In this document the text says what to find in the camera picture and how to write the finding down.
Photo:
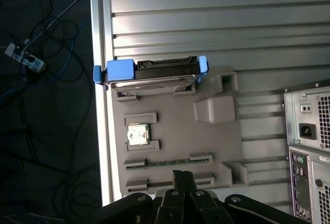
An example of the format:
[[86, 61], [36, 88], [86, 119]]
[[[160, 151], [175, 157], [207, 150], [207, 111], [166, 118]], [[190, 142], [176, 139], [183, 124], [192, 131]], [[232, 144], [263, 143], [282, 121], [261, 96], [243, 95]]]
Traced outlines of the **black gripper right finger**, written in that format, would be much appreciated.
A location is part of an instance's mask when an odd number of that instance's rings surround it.
[[193, 173], [183, 172], [185, 193], [202, 223], [307, 223], [290, 214], [240, 194], [233, 194], [222, 202], [211, 193], [199, 190]]

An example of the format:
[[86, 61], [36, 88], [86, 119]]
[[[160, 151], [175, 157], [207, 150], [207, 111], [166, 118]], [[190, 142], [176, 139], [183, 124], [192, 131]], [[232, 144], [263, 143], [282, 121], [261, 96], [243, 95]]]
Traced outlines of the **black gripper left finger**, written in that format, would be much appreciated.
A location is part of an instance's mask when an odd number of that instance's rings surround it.
[[90, 223], [183, 223], [186, 172], [173, 171], [173, 188], [152, 199], [133, 193], [104, 206], [90, 216]]

